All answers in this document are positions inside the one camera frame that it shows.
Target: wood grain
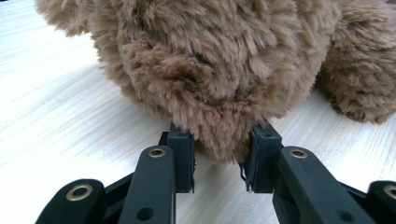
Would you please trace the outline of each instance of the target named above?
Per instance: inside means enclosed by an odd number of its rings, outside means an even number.
[[[109,185],[133,172],[169,124],[106,80],[88,35],[55,31],[34,1],[2,2],[0,15],[0,223],[34,223],[65,184],[94,178]],[[358,123],[314,91],[272,123],[285,146],[312,150],[354,188],[396,179],[396,116]],[[237,165],[198,158],[195,179],[194,194],[177,195],[177,223],[277,223],[271,195],[246,193]]]

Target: fluffy brown fur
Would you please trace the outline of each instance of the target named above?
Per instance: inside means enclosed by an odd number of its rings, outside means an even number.
[[[67,35],[90,32],[108,77],[216,161],[242,161],[251,126],[304,100],[320,67],[334,107],[396,110],[396,7],[356,0],[38,0]]]

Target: brown teddy bear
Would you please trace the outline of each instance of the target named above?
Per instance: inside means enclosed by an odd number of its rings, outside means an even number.
[[[108,77],[215,161],[242,161],[325,73],[335,108],[396,111],[396,6],[385,0],[37,0],[67,35],[91,33]]]

